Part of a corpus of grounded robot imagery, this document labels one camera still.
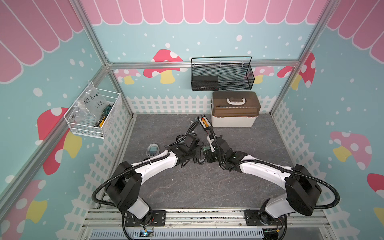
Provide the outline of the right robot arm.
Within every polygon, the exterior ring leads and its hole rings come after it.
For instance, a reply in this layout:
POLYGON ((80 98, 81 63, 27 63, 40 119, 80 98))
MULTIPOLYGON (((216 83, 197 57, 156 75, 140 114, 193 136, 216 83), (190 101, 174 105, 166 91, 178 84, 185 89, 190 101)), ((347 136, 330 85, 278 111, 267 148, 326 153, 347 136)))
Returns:
POLYGON ((284 167, 257 159, 244 152, 234 152, 228 143, 214 134, 207 137, 210 150, 206 154, 209 163, 219 162, 228 172, 253 175, 269 181, 285 193, 267 199, 257 212, 264 225, 284 215, 299 213, 311 216, 314 210, 331 209, 340 202, 340 194, 327 182, 313 177, 302 165, 284 167))

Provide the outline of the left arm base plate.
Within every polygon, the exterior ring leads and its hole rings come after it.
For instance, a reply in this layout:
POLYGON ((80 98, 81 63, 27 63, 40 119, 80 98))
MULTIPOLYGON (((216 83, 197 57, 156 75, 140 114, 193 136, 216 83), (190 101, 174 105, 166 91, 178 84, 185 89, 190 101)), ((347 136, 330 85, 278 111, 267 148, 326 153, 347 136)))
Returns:
POLYGON ((164 227, 167 212, 164 210, 150 210, 142 219, 126 212, 123 223, 125 227, 164 227))

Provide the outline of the black round pouch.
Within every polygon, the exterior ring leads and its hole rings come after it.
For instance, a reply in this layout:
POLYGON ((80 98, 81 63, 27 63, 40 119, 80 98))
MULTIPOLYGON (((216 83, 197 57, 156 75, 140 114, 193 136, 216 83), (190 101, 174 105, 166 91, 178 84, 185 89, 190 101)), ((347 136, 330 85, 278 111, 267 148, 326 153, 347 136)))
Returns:
POLYGON ((203 165, 206 162, 206 152, 203 151, 203 148, 196 150, 194 164, 203 165))

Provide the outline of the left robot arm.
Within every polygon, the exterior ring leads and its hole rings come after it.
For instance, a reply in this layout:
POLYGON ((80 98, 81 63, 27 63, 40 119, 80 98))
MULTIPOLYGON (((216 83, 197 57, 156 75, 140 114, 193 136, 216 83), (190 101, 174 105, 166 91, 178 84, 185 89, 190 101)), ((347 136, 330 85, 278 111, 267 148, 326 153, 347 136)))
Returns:
POLYGON ((195 134, 187 134, 183 140, 169 145, 155 157, 135 164, 123 162, 110 179, 93 191, 92 201, 115 207, 121 213, 128 212, 140 220, 147 219, 152 209, 139 196, 142 184, 167 169, 183 166, 193 159, 199 160, 203 146, 195 134))

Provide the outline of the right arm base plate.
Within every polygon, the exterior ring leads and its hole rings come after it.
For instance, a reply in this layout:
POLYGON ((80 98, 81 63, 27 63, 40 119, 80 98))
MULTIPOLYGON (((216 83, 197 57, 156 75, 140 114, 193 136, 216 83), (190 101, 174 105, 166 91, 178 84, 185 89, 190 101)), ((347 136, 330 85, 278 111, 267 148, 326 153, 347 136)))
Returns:
POLYGON ((273 218, 266 211, 257 209, 244 210, 245 220, 247 226, 284 226, 285 220, 280 218, 273 218))

